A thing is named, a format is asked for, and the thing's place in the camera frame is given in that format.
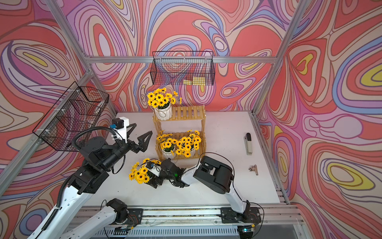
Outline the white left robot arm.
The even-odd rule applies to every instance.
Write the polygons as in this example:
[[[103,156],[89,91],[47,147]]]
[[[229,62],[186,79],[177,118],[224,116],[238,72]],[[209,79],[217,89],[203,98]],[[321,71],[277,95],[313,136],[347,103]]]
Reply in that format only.
[[[69,176],[61,185],[57,203],[30,235],[31,239],[62,239],[63,234],[82,206],[99,190],[101,185],[113,172],[115,164],[125,159],[128,152],[145,152],[148,148],[152,131],[138,137],[138,143],[129,139],[136,124],[129,123],[127,118],[113,120],[109,127],[94,126],[78,133],[72,139],[72,146],[84,157],[82,166]],[[114,144],[109,145],[105,138],[97,136],[83,145],[78,139],[93,131],[109,131]]]

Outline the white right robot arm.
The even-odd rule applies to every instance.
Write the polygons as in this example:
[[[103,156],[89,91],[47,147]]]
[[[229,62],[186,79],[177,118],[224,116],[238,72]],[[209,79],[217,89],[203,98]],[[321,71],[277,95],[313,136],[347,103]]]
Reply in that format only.
[[[189,187],[200,182],[217,194],[223,195],[230,207],[220,209],[220,217],[224,224],[261,222],[258,208],[251,208],[249,201],[244,201],[234,188],[233,168],[211,157],[203,156],[191,168],[179,168],[171,159],[160,164],[160,178],[167,179],[179,188]]]

